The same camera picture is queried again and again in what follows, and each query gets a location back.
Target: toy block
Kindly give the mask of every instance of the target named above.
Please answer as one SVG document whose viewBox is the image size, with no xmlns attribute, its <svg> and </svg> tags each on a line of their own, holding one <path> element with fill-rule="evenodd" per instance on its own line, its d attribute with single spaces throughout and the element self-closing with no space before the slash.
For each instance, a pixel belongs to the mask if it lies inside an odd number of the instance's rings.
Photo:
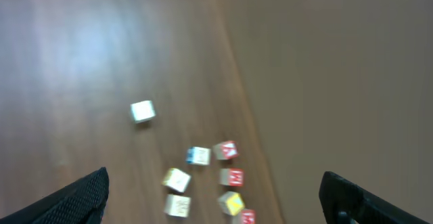
<svg viewBox="0 0 433 224">
<path fill-rule="evenodd" d="M 240 194 L 236 192 L 225 193 L 218 199 L 218 203 L 223 212 L 231 216 L 236 216 L 244 209 L 244 202 L 242 202 Z"/>
<path fill-rule="evenodd" d="M 187 163 L 197 165 L 209 165 L 210 150 L 201 147 L 191 147 L 188 150 Z"/>
<path fill-rule="evenodd" d="M 191 198 L 169 194 L 164 212 L 174 217 L 188 217 Z"/>
<path fill-rule="evenodd" d="M 164 186 L 183 193 L 188 186 L 191 176 L 183 171 L 171 168 L 168 170 L 166 177 L 162 181 Z"/>
<path fill-rule="evenodd" d="M 131 114 L 135 123 L 149 121 L 153 117 L 155 117 L 154 105 L 151 101 L 144 101 L 132 104 Z"/>
<path fill-rule="evenodd" d="M 232 224 L 255 224 L 256 213 L 253 210 L 243 209 L 237 214 Z"/>
<path fill-rule="evenodd" d="M 218 160 L 228 160 L 239 156 L 234 141 L 226 141 L 215 145 L 214 152 Z"/>
<path fill-rule="evenodd" d="M 220 184 L 226 186 L 242 186 L 244 172 L 241 169 L 221 169 Z"/>
</svg>

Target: yellow block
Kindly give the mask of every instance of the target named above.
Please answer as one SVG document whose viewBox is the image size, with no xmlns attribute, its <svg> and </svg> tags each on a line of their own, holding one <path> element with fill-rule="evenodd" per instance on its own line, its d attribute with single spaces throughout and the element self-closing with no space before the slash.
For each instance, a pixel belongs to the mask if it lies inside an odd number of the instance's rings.
<svg viewBox="0 0 433 224">
<path fill-rule="evenodd" d="M 229 209 L 230 214 L 233 216 L 239 214 L 244 207 L 244 203 L 242 202 L 241 196 L 238 193 L 234 194 L 227 200 L 227 208 Z"/>
</svg>

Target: wood grain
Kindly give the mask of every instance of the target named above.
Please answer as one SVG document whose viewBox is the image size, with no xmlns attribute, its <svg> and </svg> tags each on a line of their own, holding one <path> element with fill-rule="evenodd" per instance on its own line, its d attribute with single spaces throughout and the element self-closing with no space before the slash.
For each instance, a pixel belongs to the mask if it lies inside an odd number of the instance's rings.
<svg viewBox="0 0 433 224">
<path fill-rule="evenodd" d="M 232 139 L 258 223 L 282 223 L 218 0 L 0 0 L 0 217 L 101 166 L 104 223 L 178 223 L 163 213 L 170 167 L 192 174 L 184 223 L 224 223 L 214 158 Z M 146 127 L 129 105 L 151 99 Z"/>
</svg>

